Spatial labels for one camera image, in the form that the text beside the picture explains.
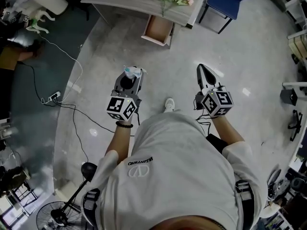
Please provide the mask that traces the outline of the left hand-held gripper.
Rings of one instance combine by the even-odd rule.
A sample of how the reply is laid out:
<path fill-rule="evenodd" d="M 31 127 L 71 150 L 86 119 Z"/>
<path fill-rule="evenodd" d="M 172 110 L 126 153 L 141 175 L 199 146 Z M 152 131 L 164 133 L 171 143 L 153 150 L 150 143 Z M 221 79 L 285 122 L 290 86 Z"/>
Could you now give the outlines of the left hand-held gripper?
<path fill-rule="evenodd" d="M 141 99 L 138 94 L 142 88 L 142 68 L 125 68 L 116 79 L 111 95 L 107 99 L 106 113 L 113 119 L 129 121 L 138 112 Z"/>

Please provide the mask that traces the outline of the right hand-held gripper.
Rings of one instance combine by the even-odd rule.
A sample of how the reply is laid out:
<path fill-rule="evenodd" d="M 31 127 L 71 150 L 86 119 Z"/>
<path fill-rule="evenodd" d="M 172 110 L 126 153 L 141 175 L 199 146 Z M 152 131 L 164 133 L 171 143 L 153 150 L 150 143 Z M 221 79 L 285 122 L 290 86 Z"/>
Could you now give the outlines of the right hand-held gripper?
<path fill-rule="evenodd" d="M 205 76 L 204 82 L 202 82 L 201 70 Z M 208 66 L 199 64 L 197 66 L 197 83 L 200 90 L 210 89 L 205 94 L 198 92 L 195 96 L 195 107 L 197 110 L 207 111 L 207 115 L 210 118 L 216 118 L 224 116 L 234 106 L 232 96 L 225 86 L 216 87 L 217 79 L 215 72 Z"/>

